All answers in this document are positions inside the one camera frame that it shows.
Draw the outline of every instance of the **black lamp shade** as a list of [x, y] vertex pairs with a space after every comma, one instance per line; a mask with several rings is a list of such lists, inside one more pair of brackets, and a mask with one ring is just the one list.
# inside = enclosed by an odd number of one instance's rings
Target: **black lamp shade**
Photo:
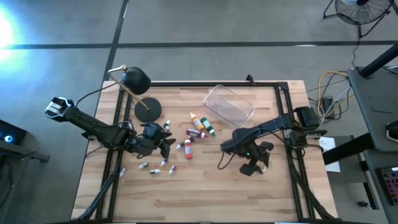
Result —
[[129, 67], [123, 73], [122, 82], [127, 86], [135, 95], [145, 93], [150, 87], [150, 78], [137, 67]]

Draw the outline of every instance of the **fan grille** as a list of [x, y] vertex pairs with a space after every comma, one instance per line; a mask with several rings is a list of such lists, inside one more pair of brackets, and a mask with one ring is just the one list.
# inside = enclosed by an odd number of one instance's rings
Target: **fan grille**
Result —
[[390, 9], [393, 0], [336, 0], [336, 12], [349, 24], [368, 24]]

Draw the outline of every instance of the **yellow bottle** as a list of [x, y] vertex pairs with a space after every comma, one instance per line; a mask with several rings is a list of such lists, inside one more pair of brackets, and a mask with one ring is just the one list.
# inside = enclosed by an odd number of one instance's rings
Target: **yellow bottle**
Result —
[[200, 122], [199, 118], [195, 114], [193, 114], [192, 112], [190, 112], [190, 113], [191, 113], [191, 119], [192, 119], [193, 124], [197, 127], [197, 129], [199, 131], [203, 131], [205, 129], [205, 127]]

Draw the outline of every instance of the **desk lamp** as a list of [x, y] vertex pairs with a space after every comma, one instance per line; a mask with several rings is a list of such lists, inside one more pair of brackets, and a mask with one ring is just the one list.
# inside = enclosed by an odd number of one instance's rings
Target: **desk lamp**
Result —
[[[122, 80], [118, 81], [113, 75], [113, 72], [123, 71]], [[138, 101], [135, 104], [134, 114], [137, 119], [142, 122], [152, 122], [160, 117], [162, 113], [162, 106], [159, 101], [152, 97], [145, 97], [139, 99], [135, 95], [145, 93], [150, 87], [150, 78], [137, 67], [128, 67], [122, 65], [118, 68], [112, 68], [108, 71], [111, 77], [121, 88], [128, 92], [134, 99]]]

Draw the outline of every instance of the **bright light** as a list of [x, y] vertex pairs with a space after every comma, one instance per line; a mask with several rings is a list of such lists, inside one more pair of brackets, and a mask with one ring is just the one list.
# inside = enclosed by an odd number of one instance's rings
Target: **bright light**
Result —
[[0, 48], [7, 47], [14, 43], [11, 24], [6, 18], [6, 14], [0, 9]]
[[11, 142], [12, 141], [12, 136], [6, 136], [4, 137], [5, 142]]

